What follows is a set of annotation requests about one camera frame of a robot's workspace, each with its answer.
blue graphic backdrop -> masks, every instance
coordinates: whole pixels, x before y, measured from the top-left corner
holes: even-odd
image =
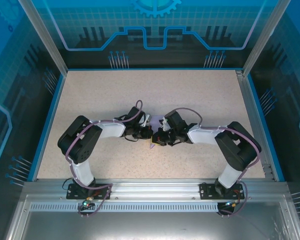
[[[276,3],[277,0],[34,1],[70,68],[110,68],[110,51],[125,51],[132,67],[154,67],[154,62],[157,67],[203,67],[210,51],[230,51],[225,53],[223,67],[242,67]]]

speckled work surface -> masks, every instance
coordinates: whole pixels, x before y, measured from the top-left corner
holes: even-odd
[[[164,115],[188,107],[202,115],[204,126],[238,121],[252,132],[234,70],[70,71],[37,177],[71,177],[57,142],[77,116],[113,119],[127,114],[138,99],[147,114]],[[188,124],[199,120],[189,111],[179,113]],[[217,178],[226,165],[217,145],[149,146],[150,140],[101,139],[89,158],[91,171],[101,179]],[[261,164],[245,177],[264,178]]]

blue enclosure panel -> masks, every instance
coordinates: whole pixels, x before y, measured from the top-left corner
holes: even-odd
[[[69,68],[242,68],[277,0],[35,0]]]
[[[0,0],[0,240],[26,181],[60,72],[17,0]]]
[[[300,192],[300,0],[291,0],[251,76],[283,175]]]

purple cable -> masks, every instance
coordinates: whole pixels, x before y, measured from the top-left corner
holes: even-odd
[[[106,192],[106,194],[105,194],[105,196],[104,196],[102,202],[101,202],[100,205],[97,207],[97,209],[96,209],[95,211],[93,211],[92,213],[86,215],[87,218],[88,218],[89,216],[95,215],[95,214],[101,209],[102,205],[104,204],[104,202],[106,201],[107,197],[109,196],[109,194],[110,194],[110,192],[111,192],[111,189],[112,189],[112,186],[110,186],[109,190]],[[78,206],[78,214],[80,214],[81,216],[83,216],[83,214],[82,214],[82,212],[81,212],[81,210],[80,210],[81,207],[82,207],[82,205]]]
[[[252,166],[256,165],[259,161],[260,161],[260,151],[258,149],[258,147],[255,145],[255,143],[253,141],[251,141],[247,136],[243,135],[241,132],[239,131],[236,131],[234,129],[231,129],[231,128],[228,128],[228,127],[215,127],[215,126],[201,126],[201,123],[203,122],[203,118],[202,116],[195,110],[191,109],[191,108],[188,108],[188,107],[178,107],[178,108],[175,108],[172,110],[173,111],[176,111],[176,110],[189,110],[195,114],[197,114],[200,118],[200,122],[198,123],[199,127],[202,128],[202,129],[206,129],[206,130],[217,130],[217,129],[220,129],[220,130],[225,130],[225,131],[229,131],[229,132],[232,132],[234,134],[237,134],[238,136],[242,137],[244,140],[246,140],[249,144],[251,144],[251,146],[254,148],[255,152],[256,152],[256,159],[254,162],[252,162],[250,165],[248,165],[243,171],[242,173],[240,174],[240,176],[238,177],[238,180],[241,180],[241,178],[245,175],[245,173],[247,172],[247,170],[249,168],[251,168]]]
[[[241,178],[243,177],[243,175],[245,175],[245,173],[247,172],[247,170],[249,168],[251,168],[252,166],[256,165],[259,161],[260,161],[260,152],[259,152],[259,149],[258,147],[255,145],[255,143],[250,140],[247,136],[243,135],[241,132],[239,131],[236,131],[234,129],[231,129],[231,128],[228,128],[228,127],[215,127],[215,126],[201,126],[202,129],[205,129],[205,130],[217,130],[217,129],[220,129],[220,130],[225,130],[225,131],[229,131],[229,132],[232,132],[240,137],[242,137],[244,140],[246,140],[249,144],[251,144],[251,146],[254,148],[255,152],[256,152],[256,159],[253,163],[249,164],[244,170],[243,172],[240,174],[240,176],[238,177],[238,180],[241,180]]]
[[[200,121],[199,121],[198,124],[199,124],[199,126],[201,126],[202,121],[203,121],[204,119],[202,118],[202,116],[201,116],[197,111],[195,111],[195,110],[193,110],[193,109],[191,109],[191,108],[188,108],[188,107],[178,107],[178,108],[173,109],[171,112],[177,111],[177,110],[188,110],[188,111],[191,111],[191,112],[197,114],[197,115],[199,116],[199,118],[200,118]]]
[[[98,120],[98,121],[94,121],[92,123],[90,123],[89,125],[87,125],[80,133],[79,135],[74,139],[74,141],[71,143],[71,145],[69,146],[68,150],[66,151],[65,153],[65,160],[67,160],[67,162],[70,164],[70,171],[73,175],[73,179],[83,188],[85,189],[89,189],[89,190],[100,190],[100,189],[104,189],[104,188],[108,188],[109,187],[109,191],[106,193],[106,195],[104,196],[101,204],[99,205],[99,207],[91,214],[88,214],[87,217],[90,215],[93,215],[95,214],[100,208],[101,206],[103,205],[103,203],[105,202],[106,198],[108,197],[109,193],[111,192],[111,189],[112,189],[112,186],[113,184],[110,183],[110,184],[106,184],[106,185],[103,185],[103,186],[99,186],[99,187],[90,187],[90,186],[86,186],[84,185],[79,179],[78,179],[78,176],[76,175],[75,173],[75,170],[74,170],[74,167],[73,167],[73,161],[69,159],[69,153],[70,151],[72,150],[72,148],[74,147],[74,145],[78,142],[78,140],[80,139],[80,137],[89,129],[91,128],[92,126],[98,124],[98,123],[126,123],[126,122],[129,122],[133,119],[135,119],[140,113],[141,113],[141,110],[142,110],[142,107],[143,107],[143,102],[139,99],[138,101],[136,101],[135,103],[135,107],[138,106],[138,103],[140,103],[140,108],[139,108],[139,111],[136,113],[136,115],[134,115],[133,117],[129,118],[129,119],[126,119],[126,120]]]

